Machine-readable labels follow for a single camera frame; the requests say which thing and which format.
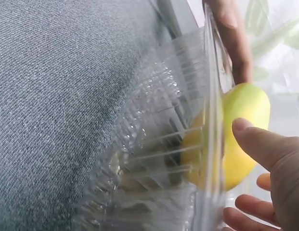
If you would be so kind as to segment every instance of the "gray fabric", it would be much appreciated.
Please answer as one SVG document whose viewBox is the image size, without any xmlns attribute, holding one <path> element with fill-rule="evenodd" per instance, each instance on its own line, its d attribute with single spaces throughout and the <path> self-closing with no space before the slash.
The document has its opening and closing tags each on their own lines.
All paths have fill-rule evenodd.
<svg viewBox="0 0 299 231">
<path fill-rule="evenodd" d="M 146 0 L 0 0 L 0 231 L 70 230 L 149 49 Z"/>
</svg>

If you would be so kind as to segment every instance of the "finger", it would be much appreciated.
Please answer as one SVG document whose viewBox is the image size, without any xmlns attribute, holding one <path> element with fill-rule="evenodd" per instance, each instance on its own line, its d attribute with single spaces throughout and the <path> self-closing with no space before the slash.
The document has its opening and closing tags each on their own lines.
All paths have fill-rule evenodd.
<svg viewBox="0 0 299 231">
<path fill-rule="evenodd" d="M 271 191 L 270 173 L 261 174 L 256 180 L 257 186 L 266 191 Z"/>
<path fill-rule="evenodd" d="M 261 224 L 248 218 L 234 208 L 225 208 L 223 211 L 224 222 L 236 231 L 277 231 L 278 229 Z"/>
<path fill-rule="evenodd" d="M 216 19 L 224 26 L 231 29 L 238 27 L 233 0 L 207 0 L 207 3 Z"/>
<path fill-rule="evenodd" d="M 233 64 L 235 84 L 253 81 L 253 56 L 244 22 L 234 0 L 208 0 L 224 46 Z"/>
<path fill-rule="evenodd" d="M 241 195 L 235 200 L 238 209 L 261 220 L 279 226 L 272 203 L 254 196 Z"/>
<path fill-rule="evenodd" d="M 269 172 L 281 159 L 299 152 L 299 138 L 255 128 L 242 118 L 233 122 L 233 134 L 243 151 Z"/>
</svg>

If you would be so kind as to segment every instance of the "hand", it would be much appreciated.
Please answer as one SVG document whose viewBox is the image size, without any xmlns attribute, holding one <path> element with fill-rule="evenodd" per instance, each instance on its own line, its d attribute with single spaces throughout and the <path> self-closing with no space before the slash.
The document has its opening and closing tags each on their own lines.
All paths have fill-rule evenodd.
<svg viewBox="0 0 299 231">
<path fill-rule="evenodd" d="M 252 82 L 252 52 L 235 0 L 203 0 L 204 2 L 214 14 L 221 39 L 232 60 L 235 84 Z"/>
<path fill-rule="evenodd" d="M 233 122 L 233 133 L 241 148 L 270 172 L 261 175 L 257 185 L 270 191 L 273 201 L 241 195 L 236 199 L 236 207 L 283 231 L 299 231 L 299 137 L 284 137 L 254 128 L 244 119 Z M 224 221 L 236 231 L 279 230 L 260 224 L 234 208 L 224 209 Z"/>
</svg>

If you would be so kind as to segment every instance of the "clear plastic container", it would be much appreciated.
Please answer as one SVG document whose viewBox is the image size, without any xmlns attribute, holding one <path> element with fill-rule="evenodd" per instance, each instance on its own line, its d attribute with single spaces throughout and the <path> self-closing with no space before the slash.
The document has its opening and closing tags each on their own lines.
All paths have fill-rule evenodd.
<svg viewBox="0 0 299 231">
<path fill-rule="evenodd" d="M 225 203 L 221 94 L 233 86 L 212 13 L 153 53 L 100 154 L 73 218 L 76 231 L 213 231 Z M 203 123 L 191 128 L 202 113 Z M 198 131 L 199 145 L 181 147 Z M 195 150 L 200 164 L 181 163 Z M 198 183 L 186 173 L 197 171 Z"/>
</svg>

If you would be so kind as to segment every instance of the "mango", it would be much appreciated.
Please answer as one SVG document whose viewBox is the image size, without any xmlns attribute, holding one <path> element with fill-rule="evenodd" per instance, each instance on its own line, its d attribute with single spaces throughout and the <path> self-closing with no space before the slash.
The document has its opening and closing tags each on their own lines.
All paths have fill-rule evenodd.
<svg viewBox="0 0 299 231">
<path fill-rule="evenodd" d="M 222 170 L 224 174 L 224 186 L 228 191 L 242 182 L 256 166 L 256 162 L 249 157 L 238 145 L 232 131 L 232 123 L 236 118 L 245 118 L 254 126 L 268 129 L 270 118 L 270 102 L 267 94 L 260 88 L 250 83 L 236 85 L 222 97 L 223 107 L 223 132 L 224 132 L 224 156 L 222 159 Z M 207 162 L 208 138 L 204 112 L 192 122 L 191 132 L 184 137 L 181 148 L 181 165 L 192 167 L 185 173 L 185 177 L 201 189 L 204 188 L 205 170 Z M 219 165 L 217 164 L 212 177 L 216 177 Z"/>
</svg>

